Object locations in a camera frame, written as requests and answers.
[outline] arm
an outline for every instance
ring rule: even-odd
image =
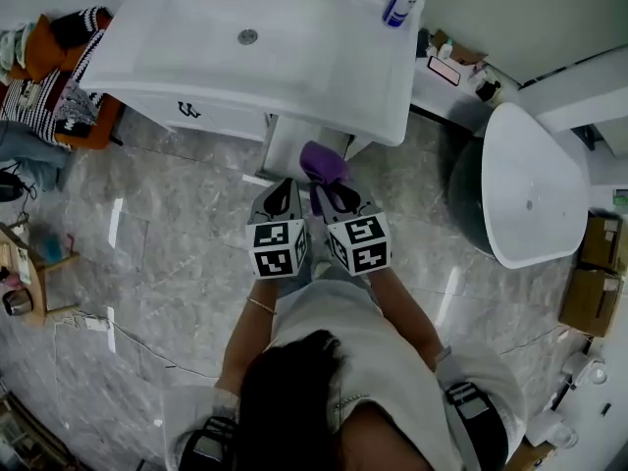
[[[435,371],[436,357],[443,350],[443,345],[430,318],[414,301],[393,269],[371,272],[368,278],[384,317]]]
[[[275,280],[259,280],[253,285],[250,297],[275,310],[278,291]],[[269,311],[246,300],[234,332],[227,343],[223,371],[216,383],[217,388],[239,396],[242,379],[248,365],[270,343],[273,318],[274,315]]]

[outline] black handle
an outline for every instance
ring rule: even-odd
[[[183,102],[180,101],[179,111],[186,117],[193,117],[194,119],[198,119],[200,117],[200,113],[194,110],[191,103],[185,103],[185,108],[183,108]]]

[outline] bracelet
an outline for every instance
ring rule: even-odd
[[[251,298],[250,296],[248,296],[246,298],[249,302],[254,303],[255,305],[257,305],[258,307],[261,307],[262,309],[264,309],[265,311],[270,312],[273,316],[277,315],[277,311],[274,311],[273,309],[271,309],[268,305],[264,305],[262,302],[256,300],[255,298]]]

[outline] brown box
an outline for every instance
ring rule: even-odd
[[[549,443],[531,446],[527,440],[523,440],[519,448],[503,468],[503,471],[534,471],[544,460],[553,455],[556,447]]]
[[[628,233],[620,219],[590,218],[580,252],[580,261],[617,274],[628,264]]]
[[[603,270],[576,269],[571,275],[558,321],[595,337],[605,337],[619,297],[622,281]]]
[[[434,45],[437,49],[441,48],[447,39],[450,38],[447,34],[439,29],[434,36],[432,37],[432,45]],[[476,63],[480,63],[484,58],[487,57],[486,54],[482,52],[473,52],[463,47],[458,42],[453,40],[451,44],[451,56],[449,56],[456,63],[460,63],[460,65],[475,65]]]

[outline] purple cloth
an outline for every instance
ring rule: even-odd
[[[331,184],[336,180],[348,180],[349,169],[344,159],[334,150],[316,141],[308,141],[301,150],[299,164],[313,183]],[[323,210],[310,186],[310,201],[314,216],[322,216]]]

